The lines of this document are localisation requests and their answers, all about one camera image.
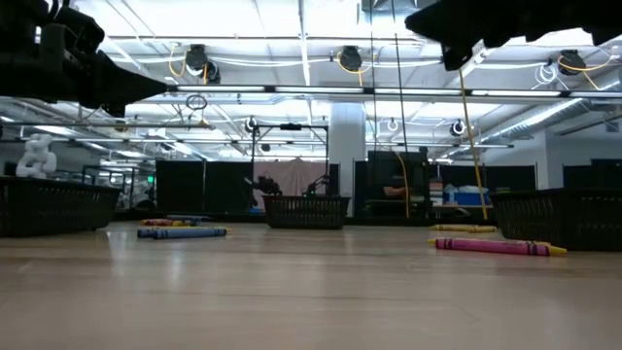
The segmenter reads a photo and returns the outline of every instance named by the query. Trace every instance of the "cable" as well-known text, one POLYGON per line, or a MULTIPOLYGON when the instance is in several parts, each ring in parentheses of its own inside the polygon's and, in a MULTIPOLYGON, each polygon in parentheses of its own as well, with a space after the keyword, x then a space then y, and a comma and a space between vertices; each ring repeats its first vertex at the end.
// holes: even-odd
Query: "cable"
POLYGON ((607 66, 609 65, 609 63, 610 63, 610 62, 611 62, 611 60, 612 60, 611 55, 609 55, 609 59, 608 59, 605 63, 603 63, 603 64, 601 64, 601 65, 598 65, 598 66, 596 66, 596 67, 590 67, 590 68, 579 68, 579 67, 572 67, 572 66, 569 66, 569 65, 567 65, 566 63, 562 63, 562 58, 564 58, 564 57, 563 57, 563 56, 560 56, 560 57, 557 59, 557 64, 561 65, 562 67, 564 67, 564 68, 566 68, 566 69, 570 69, 570 70, 577 71, 577 72, 593 72, 593 71, 595 71, 595 70, 599 70, 599 69, 601 69, 601 68, 605 68, 605 67, 607 67, 607 66))
MULTIPOLYGON (((173 53, 175 53, 175 48, 177 48, 177 44, 173 44, 173 49, 171 50, 171 56, 170 58, 173 58, 173 53)), ((173 69, 173 61, 169 60, 168 61, 168 69, 171 71, 171 74, 174 75, 175 77, 181 77, 184 75, 184 73, 186 72, 186 57, 188 55, 188 52, 184 52, 184 61, 182 62, 182 72, 181 73, 177 73, 175 72, 175 70, 173 69)))
POLYGON ((589 75, 587 75, 587 72, 582 72, 583 75, 585 76, 585 78, 587 79, 588 82, 590 82, 590 84, 592 85, 592 87, 594 87, 596 90, 600 90, 601 88, 599 86, 596 85, 596 83, 594 83, 594 81, 592 80, 592 78, 590 78, 589 75))
MULTIPOLYGON (((391 0, 391 11, 393 13, 393 23, 396 23, 396 0, 391 0)), ((399 41, 397 40, 397 32, 394 33, 395 37, 396 37, 396 60, 397 62, 399 62, 399 41)), ((401 67, 398 66, 397 67, 397 79, 399 82, 399 106, 401 107, 401 125, 402 125, 402 133, 404 136, 404 150, 406 151, 406 161, 408 162, 408 164, 410 165, 410 155, 408 154, 408 142, 406 141, 406 117, 404 116, 404 94, 403 94, 403 85, 401 84, 401 67)), ((404 167, 404 179, 406 179, 405 181, 407 182, 408 178, 406 177, 407 173, 406 173, 406 169, 404 167)), ((407 192, 406 192, 406 218, 410 218, 410 192, 408 191, 408 188, 406 188, 407 192)))
POLYGON ((460 69, 460 89, 463 95, 463 106, 465 107, 466 131, 468 132, 468 143, 473 154, 473 162, 475 163, 475 179, 477 180, 477 188, 479 189, 479 200, 482 202, 482 214, 484 220, 488 220, 488 212, 486 211, 486 201, 484 200, 484 191, 482 190, 482 179, 479 175, 479 160, 477 158, 477 150, 473 144, 473 131, 470 129, 470 121, 468 120, 467 93, 465 91, 465 76, 463 70, 460 69))
POLYGON ((406 219, 410 218, 410 190, 408 189, 408 177, 406 177, 406 165, 404 164, 404 160, 401 158, 401 156, 399 155, 398 152, 395 152, 397 159, 399 159, 399 162, 401 163, 401 171, 403 172, 403 176, 404 176, 404 187, 406 188, 406 219))
POLYGON ((207 85, 207 73, 210 71, 208 63, 203 64, 203 85, 207 85))
POLYGON ((351 71, 351 70, 347 69, 346 67, 344 67, 344 66, 341 64, 341 52, 338 52, 338 53, 337 53, 337 64, 339 65, 339 67, 341 67, 341 69, 343 69, 344 71, 346 71, 346 73, 350 73, 350 74, 358 74, 358 75, 359 75, 359 86, 360 86, 360 87, 362 87, 362 86, 363 86, 363 73, 365 73, 365 72, 366 72, 366 71, 368 71, 369 69, 373 68, 373 65, 374 65, 374 64, 373 64, 373 58, 372 58, 371 60, 372 60, 372 63, 371 63, 371 65, 369 65, 369 67, 368 67, 367 69, 365 69, 365 70, 363 70, 363 71, 362 71, 361 69, 359 69, 358 71, 353 72, 353 71, 351 71))

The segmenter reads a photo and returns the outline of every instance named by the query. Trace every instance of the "white robot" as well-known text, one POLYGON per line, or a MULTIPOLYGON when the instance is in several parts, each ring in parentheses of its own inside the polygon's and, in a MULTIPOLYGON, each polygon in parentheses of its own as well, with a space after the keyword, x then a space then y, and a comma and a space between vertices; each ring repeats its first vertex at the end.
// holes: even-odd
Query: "white robot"
POLYGON ((26 142, 26 152, 17 164, 18 177, 46 179, 56 171, 56 155, 50 152, 52 137, 48 134, 33 134, 26 142))

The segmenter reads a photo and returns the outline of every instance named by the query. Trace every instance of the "black wall panel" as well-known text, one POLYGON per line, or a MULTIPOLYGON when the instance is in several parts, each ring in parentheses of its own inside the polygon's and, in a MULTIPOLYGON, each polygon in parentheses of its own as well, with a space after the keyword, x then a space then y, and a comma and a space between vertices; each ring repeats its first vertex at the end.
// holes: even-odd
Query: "black wall panel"
POLYGON ((158 210, 203 211, 202 161, 157 161, 155 170, 158 210))
POLYGON ((246 213, 253 189, 249 162, 210 161, 205 164, 205 211, 207 213, 246 213))

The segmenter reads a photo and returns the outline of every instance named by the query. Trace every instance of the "wall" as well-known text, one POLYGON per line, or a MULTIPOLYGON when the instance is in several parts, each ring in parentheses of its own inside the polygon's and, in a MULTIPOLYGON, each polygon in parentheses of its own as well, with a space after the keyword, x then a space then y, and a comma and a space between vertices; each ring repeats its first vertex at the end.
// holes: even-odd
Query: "wall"
POLYGON ((514 149, 488 150, 486 165, 537 166, 537 187, 541 190, 564 186, 564 165, 589 165, 592 159, 622 159, 622 139, 585 139, 557 136, 540 131, 533 140, 514 141, 514 149))
MULTIPOLYGON (((24 145, 0 144, 0 175, 4 175, 4 164, 17 163, 24 153, 24 145)), ((84 165, 98 165, 99 153, 82 147, 70 147, 67 143, 52 143, 51 151, 56 154, 56 169, 82 172, 84 165)))

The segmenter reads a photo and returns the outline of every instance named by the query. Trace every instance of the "white column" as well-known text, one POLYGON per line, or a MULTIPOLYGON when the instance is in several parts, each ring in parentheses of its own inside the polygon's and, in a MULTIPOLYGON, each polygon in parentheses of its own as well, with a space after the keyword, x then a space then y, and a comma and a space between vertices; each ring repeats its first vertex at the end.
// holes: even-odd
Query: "white column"
MULTIPOLYGON (((362 103, 333 103, 328 130, 328 159, 339 164, 342 196, 354 196, 354 162, 365 160, 365 111, 362 103)), ((353 199, 348 216, 353 215, 353 199)))

